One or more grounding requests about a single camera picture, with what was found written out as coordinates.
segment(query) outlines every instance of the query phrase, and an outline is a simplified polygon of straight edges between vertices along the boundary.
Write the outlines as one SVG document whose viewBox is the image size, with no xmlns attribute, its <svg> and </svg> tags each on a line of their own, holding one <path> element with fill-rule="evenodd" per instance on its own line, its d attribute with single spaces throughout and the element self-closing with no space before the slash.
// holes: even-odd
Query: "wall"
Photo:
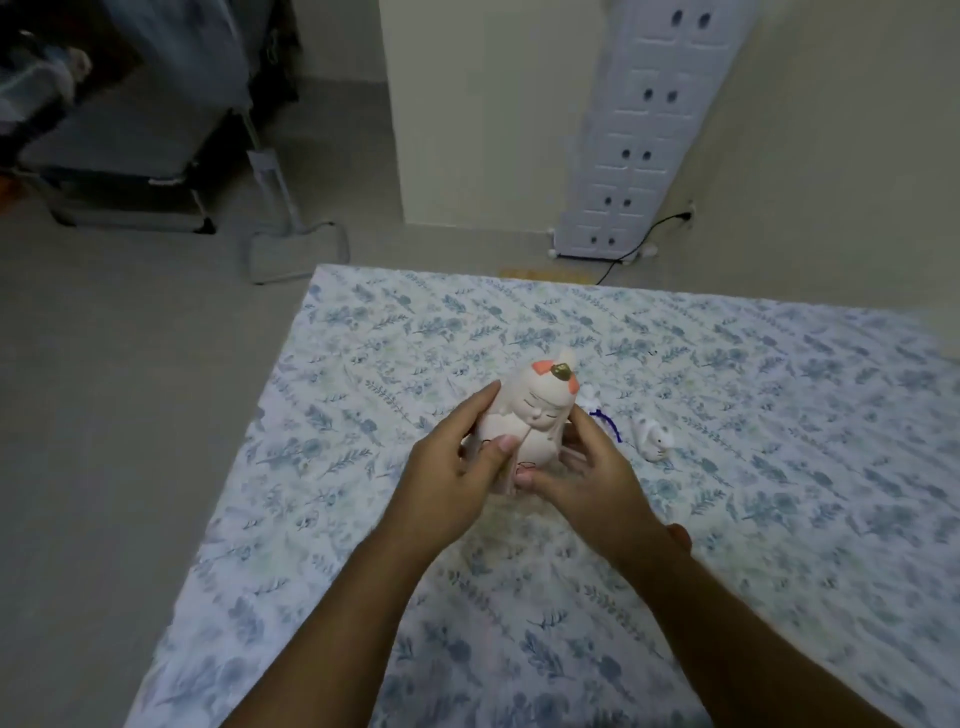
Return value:
<svg viewBox="0 0 960 728">
<path fill-rule="evenodd" d="M 957 311 L 960 8 L 768 4 L 661 212 L 688 288 Z"/>
<path fill-rule="evenodd" d="M 303 46 L 302 76 L 387 80 L 377 0 L 293 0 L 293 5 Z"/>
<path fill-rule="evenodd" d="M 599 0 L 382 0 L 409 223 L 545 231 L 603 41 Z"/>
</svg>

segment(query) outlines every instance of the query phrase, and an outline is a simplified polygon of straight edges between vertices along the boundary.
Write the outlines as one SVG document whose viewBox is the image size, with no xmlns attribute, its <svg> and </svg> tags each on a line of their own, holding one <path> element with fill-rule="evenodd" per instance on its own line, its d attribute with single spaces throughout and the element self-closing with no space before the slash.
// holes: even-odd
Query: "person's left arm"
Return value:
<svg viewBox="0 0 960 728">
<path fill-rule="evenodd" d="M 497 471 L 518 445 L 500 437 L 469 466 L 461 460 L 460 443 L 499 388 L 494 382 L 477 392 L 414 445 L 380 523 L 225 728 L 370 722 L 410 596 L 440 552 L 476 521 Z"/>
</svg>

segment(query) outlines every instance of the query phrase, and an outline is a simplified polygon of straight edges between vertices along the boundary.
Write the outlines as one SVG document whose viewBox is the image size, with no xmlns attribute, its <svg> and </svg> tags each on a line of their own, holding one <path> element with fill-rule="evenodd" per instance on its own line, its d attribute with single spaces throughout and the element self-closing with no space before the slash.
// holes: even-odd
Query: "black cable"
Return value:
<svg viewBox="0 0 960 728">
<path fill-rule="evenodd" d="M 625 257 L 630 257 L 631 255 L 633 255 L 634 253 L 636 253 L 636 251 L 638 251 L 638 250 L 640 249 L 640 246 L 643 245 L 643 244 L 647 241 L 647 238 L 650 237 L 650 233 L 654 231 L 654 228 L 655 228 L 657 225 L 661 225 L 662 223 L 665 223 L 667 220 L 677 220 L 677 219 L 680 219 L 680 220 L 687 221 L 687 220 L 689 220 L 691 217 L 693 217 L 693 213 L 688 210 L 687 212 L 678 212 L 676 215 L 670 215 L 669 217 L 664 217 L 662 220 L 658 220 L 656 223 L 654 223 L 653 225 L 651 225 L 651 226 L 650 226 L 650 229 L 647 231 L 647 234 L 645 234 L 645 235 L 643 236 L 643 239 L 642 239 L 639 243 L 637 243 L 637 245 L 636 245 L 635 248 L 633 248 L 632 250 L 630 250 L 630 251 L 627 252 L 627 253 L 624 253 L 624 254 L 621 255 L 617 260 L 615 260 L 613 263 L 610 264 L 610 268 L 608 268 L 608 269 L 607 269 L 607 272 L 603 275 L 603 277 L 596 282 L 596 285 L 600 285 L 600 283 L 602 283 L 604 280 L 607 279 L 607 276 L 610 274 L 610 271 L 613 270 L 613 266 L 614 266 L 614 265 L 616 265 L 617 263 L 619 263 L 619 262 L 620 262 L 621 260 L 623 260 Z"/>
</svg>

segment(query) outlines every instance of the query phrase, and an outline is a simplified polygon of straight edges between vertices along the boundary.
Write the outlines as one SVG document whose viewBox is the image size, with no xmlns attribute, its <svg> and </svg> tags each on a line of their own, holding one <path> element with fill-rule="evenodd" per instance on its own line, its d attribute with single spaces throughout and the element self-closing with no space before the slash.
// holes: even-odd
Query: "person's right arm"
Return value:
<svg viewBox="0 0 960 728">
<path fill-rule="evenodd" d="M 697 563 L 657 520 L 629 461 L 579 407 L 570 415 L 587 461 L 578 476 L 518 473 L 517 487 L 553 503 L 653 612 L 717 726 L 897 723 L 807 659 Z"/>
</svg>

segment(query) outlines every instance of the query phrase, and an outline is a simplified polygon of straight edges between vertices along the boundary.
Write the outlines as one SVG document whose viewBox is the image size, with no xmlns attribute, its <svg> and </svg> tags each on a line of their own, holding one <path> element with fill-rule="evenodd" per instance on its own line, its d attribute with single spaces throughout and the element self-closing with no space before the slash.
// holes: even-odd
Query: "tablecloth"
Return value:
<svg viewBox="0 0 960 728">
<path fill-rule="evenodd" d="M 960 370 L 911 320 L 322 266 L 127 725 L 218 725 L 375 524 L 410 446 L 561 347 L 615 422 L 674 426 L 669 461 L 620 447 L 698 559 L 897 719 L 960 724 Z M 650 612 L 522 497 L 492 498 L 421 580 L 372 725 L 702 722 Z"/>
</svg>

